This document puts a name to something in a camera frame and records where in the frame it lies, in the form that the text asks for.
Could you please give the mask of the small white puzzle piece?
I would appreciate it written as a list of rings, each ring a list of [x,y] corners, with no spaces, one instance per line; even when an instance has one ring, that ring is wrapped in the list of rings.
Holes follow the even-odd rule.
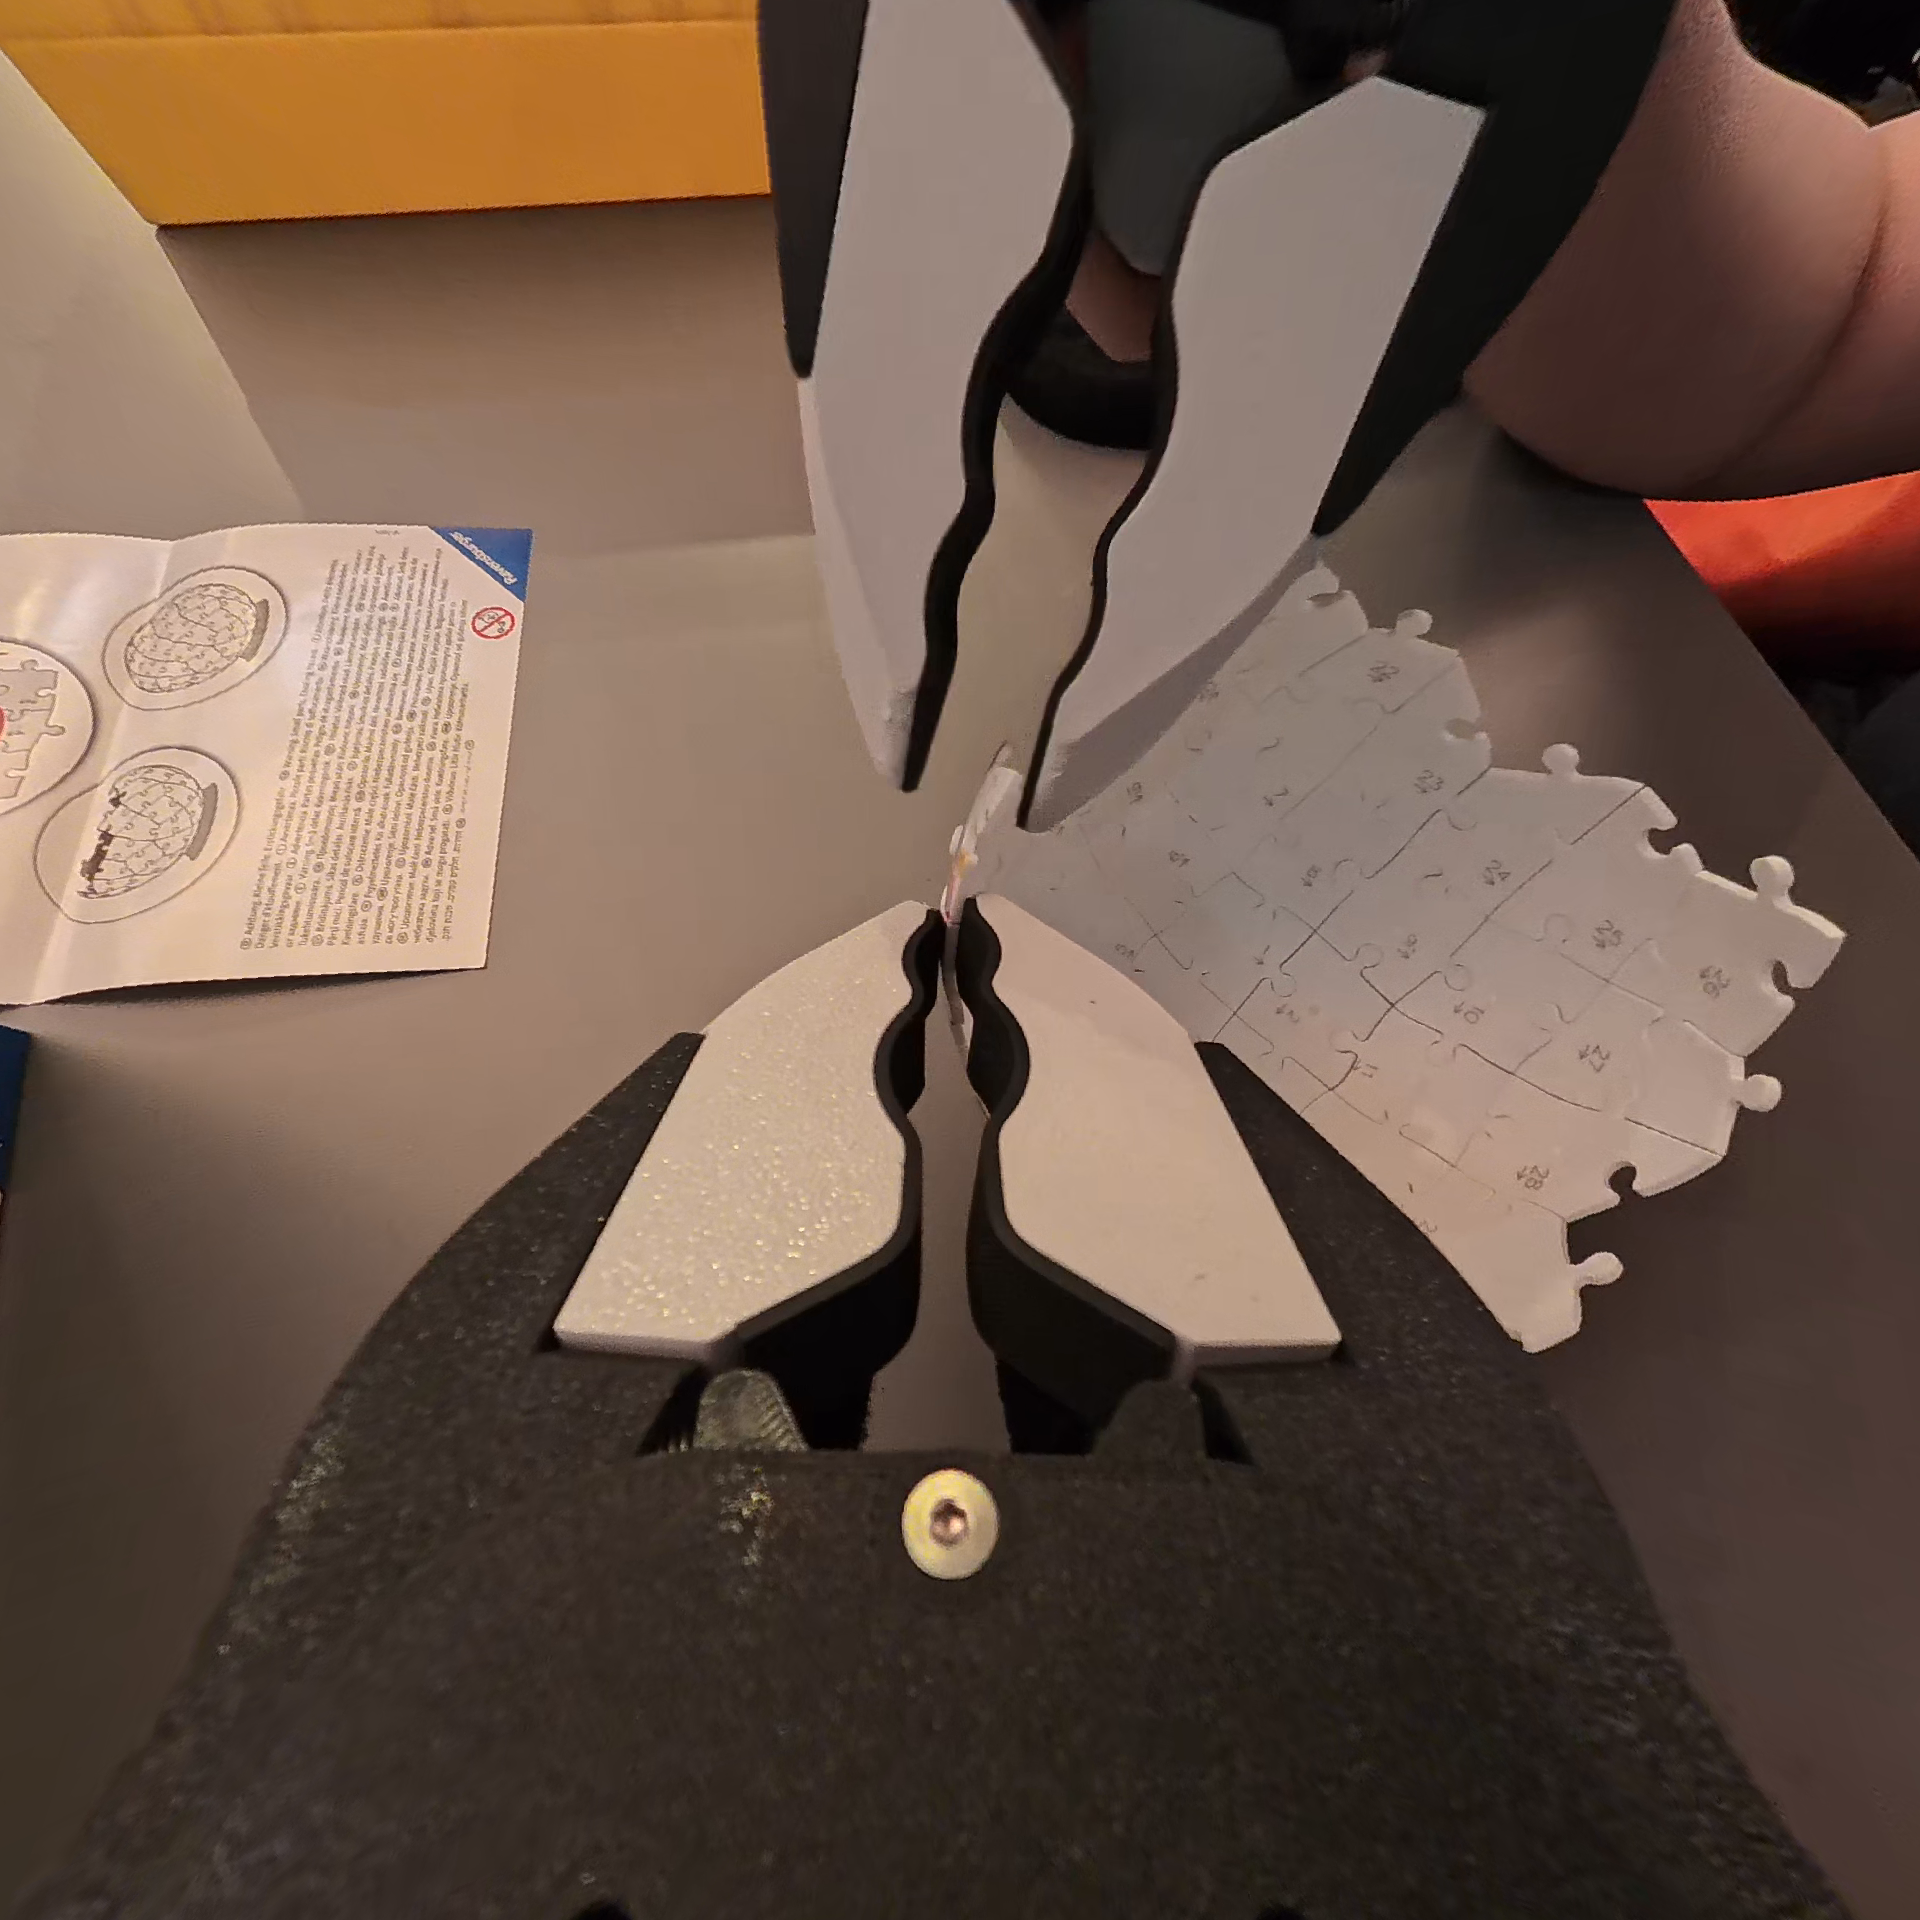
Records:
[[[1042,840],[1020,826],[1024,768],[1013,745],[1001,745],[989,772],[948,844],[948,873],[942,891],[944,972],[953,972],[958,929],[964,905],[977,897],[1005,897],[1008,882],[1024,875]]]

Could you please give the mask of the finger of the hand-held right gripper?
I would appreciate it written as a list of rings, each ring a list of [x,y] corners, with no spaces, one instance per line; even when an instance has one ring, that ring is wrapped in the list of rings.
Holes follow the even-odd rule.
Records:
[[[1312,524],[1481,133],[1364,81],[1228,154],[1170,284],[1173,403],[1094,553],[1089,644],[1048,706],[1022,824],[1123,777],[1312,558]]]
[[[1064,304],[1089,172],[1037,14],[795,5],[795,376],[832,637],[918,786],[1011,376]]]

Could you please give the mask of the person's right hand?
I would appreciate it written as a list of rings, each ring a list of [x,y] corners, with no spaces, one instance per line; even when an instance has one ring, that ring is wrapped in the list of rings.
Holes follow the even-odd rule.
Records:
[[[1918,467],[1918,116],[1867,125],[1673,9],[1588,206],[1466,376],[1555,468],[1654,499]]]

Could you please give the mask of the partly built puzzle ball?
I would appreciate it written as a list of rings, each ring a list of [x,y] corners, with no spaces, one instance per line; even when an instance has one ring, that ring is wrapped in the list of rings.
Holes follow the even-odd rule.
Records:
[[[1462,658],[1296,579],[1194,706],[1005,897],[1219,1042],[1403,1209],[1525,1352],[1577,1332],[1568,1226],[1729,1152],[1747,1058],[1842,947],[1690,845],[1638,781],[1492,765]]]

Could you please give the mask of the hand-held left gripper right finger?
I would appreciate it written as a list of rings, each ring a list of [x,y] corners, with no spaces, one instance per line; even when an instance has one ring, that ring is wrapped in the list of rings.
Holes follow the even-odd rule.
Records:
[[[987,1112],[968,1293],[1017,1449],[1081,1451],[1144,1382],[1324,1361],[1340,1332],[1200,1049],[1017,902],[956,938]]]

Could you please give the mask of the white instruction leaflet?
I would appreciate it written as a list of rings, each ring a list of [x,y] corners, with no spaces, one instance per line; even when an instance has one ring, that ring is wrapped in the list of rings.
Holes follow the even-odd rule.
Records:
[[[2,540],[2,1001],[490,957],[536,540]]]

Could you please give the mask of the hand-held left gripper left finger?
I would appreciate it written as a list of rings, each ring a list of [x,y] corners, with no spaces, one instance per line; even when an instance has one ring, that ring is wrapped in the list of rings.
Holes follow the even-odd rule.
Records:
[[[770,1374],[858,1449],[922,1296],[924,1027],[944,918],[898,902],[709,1021],[556,1321],[571,1352]]]

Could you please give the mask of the black puzzle ball stand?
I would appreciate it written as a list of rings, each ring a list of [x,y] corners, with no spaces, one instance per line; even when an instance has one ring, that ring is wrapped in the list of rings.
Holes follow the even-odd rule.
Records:
[[[1005,396],[1065,442],[1147,450],[1154,438],[1153,362],[1106,354],[1067,306],[1048,320],[1033,353],[1008,376]]]

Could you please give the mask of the orange object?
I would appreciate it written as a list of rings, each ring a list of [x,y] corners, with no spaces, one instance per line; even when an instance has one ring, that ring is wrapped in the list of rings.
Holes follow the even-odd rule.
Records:
[[[1916,472],[1648,510],[1773,666],[1833,680],[1918,666]]]

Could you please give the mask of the orange-yellow box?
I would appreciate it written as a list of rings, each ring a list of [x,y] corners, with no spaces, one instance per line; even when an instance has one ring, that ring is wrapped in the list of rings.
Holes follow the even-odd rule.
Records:
[[[4,2],[156,226],[752,200],[754,2]]]

